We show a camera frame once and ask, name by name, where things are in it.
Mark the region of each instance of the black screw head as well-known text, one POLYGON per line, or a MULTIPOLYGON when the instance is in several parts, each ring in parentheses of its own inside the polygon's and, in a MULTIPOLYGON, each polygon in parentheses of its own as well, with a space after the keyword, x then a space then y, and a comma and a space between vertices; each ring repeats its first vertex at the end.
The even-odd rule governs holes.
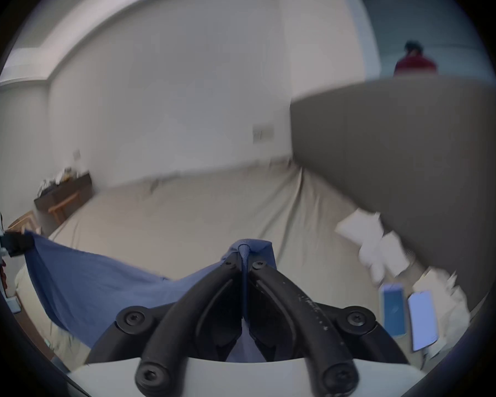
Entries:
POLYGON ((331 366, 323 374, 323 384, 330 394, 349 394, 358 385, 358 373, 352 365, 331 366))
POLYGON ((144 363, 136 371, 136 385, 145 390, 165 390, 169 388, 169 373, 154 363, 144 363))
POLYGON ((366 318, 365 315, 361 312, 351 312, 347 316, 347 321, 355 327, 361 327, 365 324, 366 318))
POLYGON ((127 325, 130 325, 131 327, 141 325, 143 321, 145 321, 145 316, 143 315, 143 313, 130 312, 125 316, 125 323, 127 325))
POLYGON ((264 268, 266 266, 266 262, 265 261, 255 261, 252 263, 252 268, 254 269, 261 269, 261 268, 264 268))

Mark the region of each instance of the blue phone screen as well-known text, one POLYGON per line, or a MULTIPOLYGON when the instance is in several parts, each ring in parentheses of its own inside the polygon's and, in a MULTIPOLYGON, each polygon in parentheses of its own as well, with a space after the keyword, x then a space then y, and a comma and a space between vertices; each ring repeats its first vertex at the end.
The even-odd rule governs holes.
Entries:
POLYGON ((406 333, 403 287, 400 284, 384 285, 382 295, 384 296, 384 329, 392 337, 400 337, 406 333))

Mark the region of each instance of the bed headboard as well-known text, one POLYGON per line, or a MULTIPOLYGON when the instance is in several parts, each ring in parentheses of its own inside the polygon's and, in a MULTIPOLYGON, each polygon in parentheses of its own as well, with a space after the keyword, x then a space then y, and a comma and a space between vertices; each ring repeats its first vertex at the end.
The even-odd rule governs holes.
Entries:
POLYGON ((398 76, 306 97, 290 113, 296 162, 381 212, 478 304, 496 274, 496 88, 398 76))

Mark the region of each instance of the blue fabric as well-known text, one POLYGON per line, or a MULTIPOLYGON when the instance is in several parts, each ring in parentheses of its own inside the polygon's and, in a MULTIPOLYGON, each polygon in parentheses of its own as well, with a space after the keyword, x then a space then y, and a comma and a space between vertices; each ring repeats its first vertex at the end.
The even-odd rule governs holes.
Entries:
MULTIPOLYGON (((35 246, 26 252, 29 277, 48 317, 60 328, 92 347, 120 310, 134 305, 153 308, 177 301, 221 262, 172 281, 106 256, 86 253, 33 235, 35 246)), ((245 269, 265 260, 276 267, 271 242, 241 240, 223 256, 238 251, 245 269)))

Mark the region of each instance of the smartphone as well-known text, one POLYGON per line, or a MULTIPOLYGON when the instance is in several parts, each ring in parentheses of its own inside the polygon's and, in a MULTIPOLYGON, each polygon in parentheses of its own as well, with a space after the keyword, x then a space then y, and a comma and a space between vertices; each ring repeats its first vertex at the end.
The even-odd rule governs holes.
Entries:
POLYGON ((380 313, 384 317, 384 329, 394 338, 406 334, 404 300, 402 284, 383 284, 380 287, 380 313))
POLYGON ((439 339, 437 315, 430 291, 413 293, 408 298, 413 351, 428 347, 439 339))

